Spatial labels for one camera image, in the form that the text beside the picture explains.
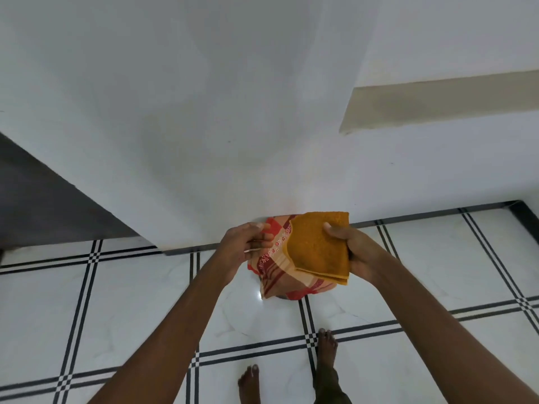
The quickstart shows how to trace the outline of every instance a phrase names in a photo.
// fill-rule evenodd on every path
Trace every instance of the person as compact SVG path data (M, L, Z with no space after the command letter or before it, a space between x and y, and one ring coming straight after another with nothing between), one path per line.
M267 224L228 230L165 319L98 391L97 403L172 403L210 319L217 298L239 266L272 246ZM378 289L450 403L539 403L539 396L483 347L401 264L365 233L351 227L324 229L347 241L350 272ZM318 333L316 404L349 403L333 361L338 343ZM238 380L241 404L260 404L258 366Z

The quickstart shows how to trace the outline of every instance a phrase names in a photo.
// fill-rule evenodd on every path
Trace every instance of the left arm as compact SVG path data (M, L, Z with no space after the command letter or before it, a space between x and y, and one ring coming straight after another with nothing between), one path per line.
M98 403L169 404L176 399L191 359L223 288L239 265L271 247L268 224L228 230L165 319L92 398Z

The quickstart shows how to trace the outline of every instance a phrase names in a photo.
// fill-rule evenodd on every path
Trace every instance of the floor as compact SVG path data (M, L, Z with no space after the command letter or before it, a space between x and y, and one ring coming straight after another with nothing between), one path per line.
M508 210L365 228L539 392L539 245ZM0 268L0 401L87 402L157 326L212 251L164 256L142 238L23 248ZM219 297L176 403L237 403L257 363L263 403L312 403L316 329L340 341L353 402L444 402L381 296L348 286L261 300L246 266Z

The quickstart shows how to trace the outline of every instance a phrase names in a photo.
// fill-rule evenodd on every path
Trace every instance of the left hand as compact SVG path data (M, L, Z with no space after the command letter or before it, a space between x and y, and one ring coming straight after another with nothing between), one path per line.
M273 246L273 234L262 232L269 228L270 224L248 222L226 232L212 259L224 270L227 284L234 278L239 265L263 255Z

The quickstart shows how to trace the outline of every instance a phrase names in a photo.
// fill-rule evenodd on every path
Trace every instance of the right foot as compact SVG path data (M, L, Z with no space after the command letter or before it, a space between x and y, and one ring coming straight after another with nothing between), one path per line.
M245 373L238 380L238 386L241 404L260 404L257 365L247 367Z
M320 329L318 331L318 363L325 364L333 368L335 355L337 354L337 340L330 330Z

